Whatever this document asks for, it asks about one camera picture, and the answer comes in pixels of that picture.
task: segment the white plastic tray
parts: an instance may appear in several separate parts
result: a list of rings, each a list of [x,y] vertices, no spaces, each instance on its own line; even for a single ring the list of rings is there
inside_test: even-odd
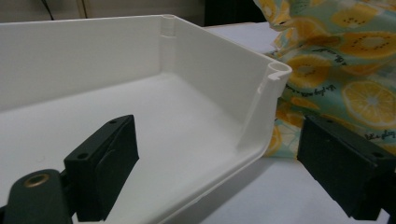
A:
[[[265,151],[290,68],[173,16],[0,24],[0,204],[134,114],[140,160],[106,223],[159,223]]]

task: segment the yellow lemon pattern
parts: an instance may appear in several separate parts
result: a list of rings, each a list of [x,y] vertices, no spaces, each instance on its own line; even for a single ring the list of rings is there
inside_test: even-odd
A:
[[[396,153],[396,0],[254,1],[280,31],[268,55],[293,69],[267,156],[294,157],[305,114]]]
[[[356,81],[343,89],[350,116],[375,129],[396,127],[396,95],[373,81]]]

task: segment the fabric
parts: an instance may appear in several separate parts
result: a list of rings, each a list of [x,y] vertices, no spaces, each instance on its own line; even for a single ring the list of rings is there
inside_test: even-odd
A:
[[[293,69],[266,156],[295,157],[304,114],[396,155],[396,0],[255,0]]]

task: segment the screw hole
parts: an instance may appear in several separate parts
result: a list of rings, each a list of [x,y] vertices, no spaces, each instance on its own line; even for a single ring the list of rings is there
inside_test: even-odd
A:
[[[87,158],[88,157],[88,153],[81,153],[81,154],[79,154],[78,156],[77,156],[77,158],[79,158],[79,159],[85,159],[85,158]]]
[[[373,152],[373,155],[374,155],[375,157],[377,157],[377,158],[383,158],[383,157],[384,157],[384,155],[382,155],[382,154],[379,153],[379,152]]]
[[[34,175],[34,176],[30,177],[29,179],[27,179],[23,183],[23,185],[26,188],[34,188],[39,185],[42,185],[43,183],[47,182],[47,180],[49,180],[49,179],[50,179],[50,176],[47,174]]]

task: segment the white table surface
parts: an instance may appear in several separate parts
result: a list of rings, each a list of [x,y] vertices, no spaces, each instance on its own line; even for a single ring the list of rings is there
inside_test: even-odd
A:
[[[277,35],[266,22],[208,30],[261,53],[273,49]],[[388,218],[384,211],[377,221],[348,218],[298,161],[262,158],[167,223],[369,224]]]

